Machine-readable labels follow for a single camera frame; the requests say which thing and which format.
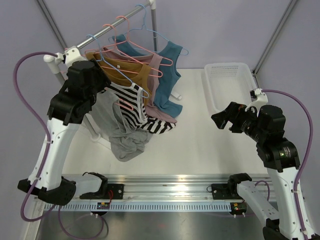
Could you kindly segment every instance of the clothes hanger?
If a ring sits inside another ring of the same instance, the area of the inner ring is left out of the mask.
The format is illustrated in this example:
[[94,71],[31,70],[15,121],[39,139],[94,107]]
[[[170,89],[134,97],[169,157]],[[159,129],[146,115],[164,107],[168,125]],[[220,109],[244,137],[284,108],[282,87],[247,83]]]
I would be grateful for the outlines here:
[[[140,46],[140,45],[138,45],[138,44],[136,44],[136,43],[134,43],[133,41],[130,40],[130,37],[129,37],[130,22],[129,22],[128,18],[126,18],[125,16],[117,16],[116,19],[118,19],[118,18],[123,18],[128,23],[128,31],[127,31],[127,34],[126,34],[126,41],[131,43],[131,44],[133,44],[133,45],[135,45],[135,46],[137,46],[137,47],[139,47],[139,48],[141,48],[141,49],[143,49],[143,50],[145,50],[145,51],[147,51],[147,52],[149,52],[149,53],[151,53],[152,55],[154,55],[155,54],[154,52],[152,52],[152,51],[150,51],[150,50],[148,50],[148,49],[146,49],[146,48],[144,48],[144,47],[142,47],[142,46]],[[174,61],[172,61],[171,59],[169,59],[167,57],[163,57],[163,59],[168,60],[170,62],[170,64],[164,64],[163,63],[162,66],[172,66],[174,64]]]
[[[103,46],[102,48],[109,48],[109,47],[114,47],[113,49],[108,49],[108,51],[103,51],[103,53],[105,53],[105,52],[109,52],[109,50],[111,51],[111,50],[114,50],[114,49],[116,49],[115,48],[115,45],[119,45],[119,44],[122,44],[122,43],[125,43],[126,41],[122,41],[122,42],[117,42],[117,43],[113,43],[113,44],[110,44],[110,45],[108,45],[108,46]],[[87,52],[96,52],[97,51],[97,49],[96,48],[92,48],[92,49],[87,49],[87,50],[85,50],[84,51],[84,57],[86,56],[86,53]]]
[[[116,28],[115,28],[114,26],[112,26],[111,24],[105,24],[105,25],[103,25],[102,27],[106,27],[106,26],[109,26],[109,27],[113,28],[114,34],[117,34],[117,30],[116,30]],[[126,57],[134,60],[134,62],[137,62],[137,63],[142,64],[142,65],[144,64],[143,62],[141,62],[141,61],[133,58],[132,56],[129,56],[128,54],[124,53],[123,51],[119,50],[118,47],[117,47],[117,41],[115,41],[113,45],[114,45],[114,47],[116,48],[116,50],[117,50],[118,52],[120,52],[121,54],[123,54],[124,56],[126,56]],[[110,52],[110,51],[113,51],[113,50],[114,50],[114,49],[108,49],[108,50],[105,50],[105,51],[101,51],[101,49],[99,49],[100,53],[106,53],[106,52]],[[156,68],[151,67],[151,69],[154,70],[154,71],[156,71],[156,72],[158,72],[160,75],[159,75],[159,74],[158,74],[158,75],[148,74],[148,76],[156,77],[156,78],[161,78],[161,77],[164,75],[162,71],[159,71],[159,70],[156,69]],[[117,69],[117,70],[118,70],[118,71],[122,71],[122,72],[126,72],[126,73],[138,74],[138,72],[135,72],[135,71],[128,71],[128,70],[123,70],[123,69]]]
[[[93,39],[95,39],[96,43],[98,44],[99,50],[101,49],[101,47],[100,47],[100,42],[99,42],[99,40],[98,40],[95,36],[93,36],[93,35],[91,35],[91,34],[88,34],[87,37],[92,37]],[[110,64],[110,63],[108,63],[108,62],[105,60],[104,56],[103,56],[102,53],[101,53],[101,50],[100,50],[99,53],[100,53],[100,58],[101,58],[101,59],[96,60],[97,62],[104,61],[106,64],[108,64],[109,66],[111,66],[112,68],[114,68],[115,70],[117,70],[117,71],[118,71],[121,75],[123,75],[126,79],[128,79],[128,80],[131,82],[131,86],[134,84],[130,78],[128,78],[125,74],[123,74],[121,71],[119,71],[115,66],[113,66],[113,65]],[[148,93],[146,90],[144,90],[142,87],[139,86],[139,88],[142,89],[142,95],[141,95],[141,97],[144,98],[144,99],[148,99],[148,98],[150,97],[150,96],[149,96],[149,93]],[[128,104],[128,105],[132,108],[132,110],[134,109],[133,106],[132,106],[130,103],[126,103],[126,101],[124,101],[123,99],[122,99],[122,101],[123,101],[125,104]]]
[[[169,42],[170,40],[167,39],[167,38],[166,38],[165,36],[163,36],[162,34],[160,34],[159,32],[147,28],[147,25],[146,25],[147,9],[146,9],[146,7],[143,6],[142,4],[137,4],[137,5],[135,5],[135,6],[141,6],[141,7],[144,8],[143,24],[142,24],[141,28],[132,28],[132,29],[130,29],[128,32],[124,33],[123,35],[128,34],[128,33],[131,32],[132,30],[143,30],[143,29],[145,28],[145,30],[147,30],[147,31],[149,31],[149,32],[156,33],[156,34],[158,34],[160,37],[162,37],[163,39],[165,39],[167,42]],[[144,48],[143,48],[143,49],[140,49],[140,48],[136,48],[136,47],[134,47],[134,49],[135,49],[135,50],[141,50],[141,51],[145,50]],[[185,50],[185,51],[186,51],[186,54],[181,54],[181,53],[180,53],[180,54],[179,54],[180,56],[187,56],[187,55],[189,54],[189,51],[188,51],[186,48],[183,47],[182,50]]]

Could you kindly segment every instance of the black clamp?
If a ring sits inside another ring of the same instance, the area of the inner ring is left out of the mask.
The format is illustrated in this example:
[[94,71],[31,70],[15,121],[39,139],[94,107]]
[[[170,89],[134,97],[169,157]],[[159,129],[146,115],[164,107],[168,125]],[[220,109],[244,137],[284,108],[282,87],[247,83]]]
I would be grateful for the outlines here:
[[252,181],[247,173],[231,175],[227,183],[211,184],[211,193],[214,200],[242,200],[237,193],[237,185],[244,181]]
[[124,184],[120,183],[108,183],[108,178],[103,176],[102,174],[96,173],[96,172],[85,172],[85,174],[94,175],[102,180],[100,188],[96,192],[87,192],[82,195],[80,195],[80,199],[110,199],[113,200],[122,200],[124,198]]

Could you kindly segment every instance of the rack post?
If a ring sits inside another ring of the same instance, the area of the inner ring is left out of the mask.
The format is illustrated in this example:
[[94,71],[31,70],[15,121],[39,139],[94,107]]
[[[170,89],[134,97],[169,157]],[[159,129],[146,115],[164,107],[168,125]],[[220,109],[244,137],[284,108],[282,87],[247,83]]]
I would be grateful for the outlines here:
[[151,21],[152,21],[152,30],[153,30],[153,48],[154,51],[158,51],[158,35],[157,35],[157,17],[156,17],[156,0],[150,0],[150,9],[151,9]]

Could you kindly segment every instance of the white plastic fitting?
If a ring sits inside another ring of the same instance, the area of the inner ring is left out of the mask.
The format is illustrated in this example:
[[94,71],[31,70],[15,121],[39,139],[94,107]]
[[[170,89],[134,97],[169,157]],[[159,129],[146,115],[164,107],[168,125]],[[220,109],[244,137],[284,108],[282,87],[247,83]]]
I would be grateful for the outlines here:
[[156,9],[156,0],[149,0],[150,1],[150,8],[152,10]]
[[86,61],[87,59],[81,56],[79,49],[76,46],[72,46],[64,51],[65,53],[65,65],[69,68],[74,62]]
[[57,52],[57,57],[51,55],[44,55],[43,61],[46,62],[53,74],[60,73],[59,64],[64,60],[62,53]]

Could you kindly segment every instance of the metal frame pole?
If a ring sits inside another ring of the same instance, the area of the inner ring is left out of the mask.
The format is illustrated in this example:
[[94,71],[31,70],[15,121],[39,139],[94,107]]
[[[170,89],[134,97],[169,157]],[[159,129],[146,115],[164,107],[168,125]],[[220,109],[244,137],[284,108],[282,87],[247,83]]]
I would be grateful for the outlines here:
[[61,46],[61,48],[63,50],[65,50],[67,48],[66,41],[64,40],[63,36],[61,35],[61,32],[60,32],[54,18],[52,17],[52,15],[49,11],[49,8],[47,7],[47,5],[45,3],[45,0],[35,0],[35,1],[39,5],[44,17],[46,18],[46,21],[50,25],[50,28],[53,31],[56,39],[58,40],[59,45]]
[[153,48],[154,51],[158,51],[158,35],[157,35],[157,16],[156,16],[156,8],[151,9],[151,21],[152,21],[152,30],[153,33]]
[[276,40],[278,39],[279,34],[281,33],[281,31],[283,30],[283,26],[285,25],[285,23],[287,22],[289,16],[291,15],[291,13],[293,12],[293,9],[295,8],[295,6],[297,5],[297,2],[299,2],[299,0],[291,0],[288,4],[288,6],[286,7],[278,25],[276,26],[267,46],[265,47],[256,67],[254,68],[253,75],[255,77],[257,77],[257,74],[259,72],[259,70],[261,69],[264,61],[266,60],[267,56],[270,54],[271,49],[273,48]]
[[[142,4],[143,6],[145,7],[148,7],[151,5],[150,1],[147,0],[145,3]],[[142,6],[136,6],[132,11],[130,11],[129,13],[127,13],[126,15],[124,15],[127,19],[128,18],[131,18],[133,15],[137,14],[138,12],[140,12],[141,10],[143,10],[144,8]],[[111,23],[112,26],[116,27],[118,26],[119,24],[123,23],[125,21],[124,18],[118,18],[116,21],[114,21],[113,23]],[[99,38],[101,37],[102,35],[106,34],[107,32],[109,32],[110,30],[112,30],[112,27],[110,26],[107,26],[103,29],[101,29],[100,31],[96,32],[93,36],[95,38]],[[93,37],[89,37],[85,40],[83,40],[82,42],[78,43],[76,45],[76,47],[78,49],[82,49],[84,48],[85,46],[87,46],[89,43],[93,42],[95,39]]]

